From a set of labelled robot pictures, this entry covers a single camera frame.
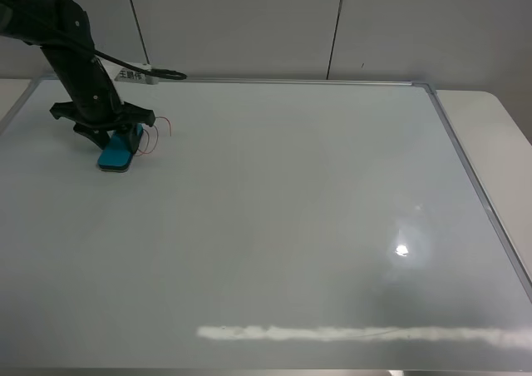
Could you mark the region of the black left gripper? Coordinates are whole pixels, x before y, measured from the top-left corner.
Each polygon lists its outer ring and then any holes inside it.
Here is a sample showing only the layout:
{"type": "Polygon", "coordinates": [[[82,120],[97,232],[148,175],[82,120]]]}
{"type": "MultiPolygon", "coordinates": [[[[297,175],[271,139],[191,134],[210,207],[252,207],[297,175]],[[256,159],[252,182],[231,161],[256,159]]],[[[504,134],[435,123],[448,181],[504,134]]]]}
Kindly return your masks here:
{"type": "Polygon", "coordinates": [[[109,143],[107,131],[119,130],[121,148],[134,155],[142,137],[141,124],[155,123],[152,110],[122,101],[113,84],[66,84],[65,89],[71,101],[56,102],[50,113],[56,120],[66,118],[80,124],[74,126],[74,132],[99,148],[109,143]]]}

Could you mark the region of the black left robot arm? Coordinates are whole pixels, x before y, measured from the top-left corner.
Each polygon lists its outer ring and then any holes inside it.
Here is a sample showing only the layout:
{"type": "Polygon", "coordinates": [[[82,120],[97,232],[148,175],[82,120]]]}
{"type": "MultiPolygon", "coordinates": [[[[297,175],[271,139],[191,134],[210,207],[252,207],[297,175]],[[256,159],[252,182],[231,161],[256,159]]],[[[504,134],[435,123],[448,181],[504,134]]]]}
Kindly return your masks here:
{"type": "Polygon", "coordinates": [[[52,106],[55,119],[74,122],[74,132],[105,149],[115,132],[134,154],[141,124],[155,114],[121,100],[96,55],[86,12],[72,0],[1,0],[1,35],[40,47],[66,89],[68,102],[52,106]]]}

